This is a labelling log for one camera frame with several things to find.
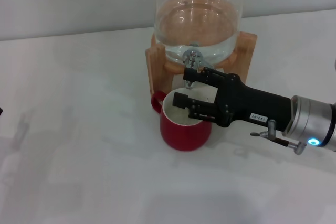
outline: water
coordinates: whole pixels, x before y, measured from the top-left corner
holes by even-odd
[[[166,0],[156,14],[155,37],[167,56],[182,63],[182,54],[197,49],[209,63],[226,59],[237,39],[237,11],[227,0]]]

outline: table surface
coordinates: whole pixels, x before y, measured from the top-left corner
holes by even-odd
[[[336,101],[336,10],[245,18],[247,84]],[[214,127],[177,152],[150,105],[152,28],[0,42],[1,224],[336,222],[336,154]]]

